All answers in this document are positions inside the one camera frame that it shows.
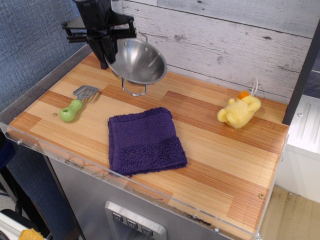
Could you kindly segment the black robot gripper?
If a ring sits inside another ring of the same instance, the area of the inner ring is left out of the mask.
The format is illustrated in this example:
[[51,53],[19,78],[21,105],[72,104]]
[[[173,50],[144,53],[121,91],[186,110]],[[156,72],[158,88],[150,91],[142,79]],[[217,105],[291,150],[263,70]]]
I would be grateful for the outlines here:
[[117,40],[137,36],[134,18],[114,12],[110,0],[76,0],[75,4],[80,16],[61,24],[68,41],[87,42],[100,62],[105,62],[106,57],[108,63],[114,63]]

